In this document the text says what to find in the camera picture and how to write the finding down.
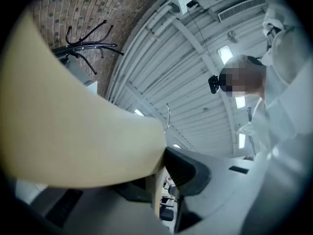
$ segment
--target white lab coat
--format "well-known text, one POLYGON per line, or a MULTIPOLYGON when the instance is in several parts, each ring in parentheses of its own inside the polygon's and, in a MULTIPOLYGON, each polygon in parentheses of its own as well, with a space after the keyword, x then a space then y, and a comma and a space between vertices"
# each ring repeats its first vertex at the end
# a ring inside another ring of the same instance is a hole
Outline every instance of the white lab coat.
POLYGON ((260 99, 257 103, 252 122, 238 131, 252 135, 260 141, 256 152, 269 152, 277 143, 292 138, 299 132, 292 122, 293 116, 288 113, 288 109, 293 108, 291 103, 294 98, 291 97, 290 101, 286 102, 288 95, 286 96, 285 91, 305 65, 313 64, 308 64, 312 55, 308 37, 293 12, 282 0, 269 4, 263 22, 265 35, 269 31, 268 23, 281 31, 275 36, 272 47, 262 59, 262 63, 267 66, 265 100, 260 99), (284 102, 280 98, 281 95, 285 97, 284 102))

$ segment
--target fluorescent light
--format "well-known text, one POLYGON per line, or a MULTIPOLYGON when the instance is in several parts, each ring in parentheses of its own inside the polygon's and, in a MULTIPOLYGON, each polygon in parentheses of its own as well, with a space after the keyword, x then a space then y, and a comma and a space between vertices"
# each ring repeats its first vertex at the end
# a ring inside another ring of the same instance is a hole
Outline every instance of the fluorescent light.
POLYGON ((239 134, 239 149, 244 148, 246 142, 246 136, 245 134, 239 134))
POLYGON ((246 106, 246 98, 244 96, 236 98, 237 109, 243 108, 246 106))
POLYGON ((231 50, 228 45, 218 49, 217 52, 220 55, 224 64, 226 64, 226 62, 234 56, 233 53, 231 53, 231 50))
POLYGON ((136 113, 137 115, 139 115, 139 116, 144 116, 138 109, 135 110, 135 113, 136 113))

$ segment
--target person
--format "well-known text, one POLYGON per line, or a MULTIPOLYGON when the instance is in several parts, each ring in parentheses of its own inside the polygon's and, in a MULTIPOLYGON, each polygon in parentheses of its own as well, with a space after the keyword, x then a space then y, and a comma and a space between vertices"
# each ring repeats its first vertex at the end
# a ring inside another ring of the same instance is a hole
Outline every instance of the person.
POLYGON ((295 135, 279 97, 307 64, 312 48, 300 22, 281 0, 269 4, 263 27, 268 38, 263 58, 246 55, 230 58, 220 72, 219 83, 230 97, 260 97, 252 121, 237 134, 257 136, 258 150, 270 151, 279 141, 295 135))

